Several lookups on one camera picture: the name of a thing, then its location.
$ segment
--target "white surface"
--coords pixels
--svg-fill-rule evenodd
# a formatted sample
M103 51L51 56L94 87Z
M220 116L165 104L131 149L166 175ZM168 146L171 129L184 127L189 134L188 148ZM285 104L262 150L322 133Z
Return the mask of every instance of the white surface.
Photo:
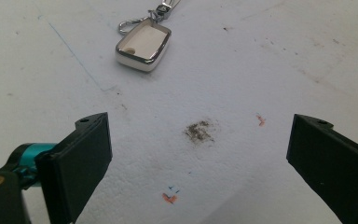
M107 111L113 161L77 223L339 223L285 155L295 113L358 142L358 1L182 1L152 73L115 62L117 24L158 4L0 1L0 166ZM194 144L204 119L213 141Z

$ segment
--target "key fob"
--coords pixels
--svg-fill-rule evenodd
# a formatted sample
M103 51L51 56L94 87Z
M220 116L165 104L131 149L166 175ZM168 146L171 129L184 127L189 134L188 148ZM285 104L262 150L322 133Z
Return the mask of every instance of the key fob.
M116 45L119 63L150 72L168 47L171 30L153 22L150 18L141 21Z

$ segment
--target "dark stain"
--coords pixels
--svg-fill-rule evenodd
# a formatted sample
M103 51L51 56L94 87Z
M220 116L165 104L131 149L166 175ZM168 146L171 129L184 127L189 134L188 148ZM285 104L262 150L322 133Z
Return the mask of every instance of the dark stain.
M300 72L302 75L304 75L305 77L309 78L310 80L314 81L315 83L319 84L320 83L320 79L317 77L314 77L310 74L308 74L304 69L298 69L298 72Z
M225 30L225 31L229 31L229 30L232 30L233 28L232 27L228 27L228 26L225 26L225 27L223 27L223 30Z
M313 47L316 47L316 48L324 48L324 45L321 44L319 41L315 40L314 38L311 38L310 39L313 43Z
M185 134L195 144L202 143L207 140L213 141L211 135L208 133L208 128L210 126L211 126L211 124L208 121L202 120L198 123L187 126L187 128L185 130Z

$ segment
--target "teal plastic part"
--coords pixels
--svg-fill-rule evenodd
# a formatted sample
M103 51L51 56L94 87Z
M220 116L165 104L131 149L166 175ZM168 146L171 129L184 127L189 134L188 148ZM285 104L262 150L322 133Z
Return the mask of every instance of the teal plastic part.
M20 163L14 172L20 175L21 186L23 189L28 189L29 187L40 187L34 158L44 151L53 149L55 146L56 144L52 143L34 143L28 146L22 153Z
M36 170L34 158L41 152L51 150L55 145L56 144L53 143L34 143L30 145L21 156L20 166L28 166L29 168Z

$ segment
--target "orange mark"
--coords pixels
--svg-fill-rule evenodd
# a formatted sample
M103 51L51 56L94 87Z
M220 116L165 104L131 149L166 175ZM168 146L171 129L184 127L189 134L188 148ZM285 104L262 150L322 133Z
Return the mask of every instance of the orange mark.
M258 118L258 120L260 120L260 123L258 124L258 126L263 127L264 124L266 123L266 120L261 118L261 116L259 114L257 114L256 117Z
M176 195L173 195L172 197L168 196L166 193L162 194L162 198L165 200L165 202L167 203L174 203L176 201L176 199L178 199L176 197Z

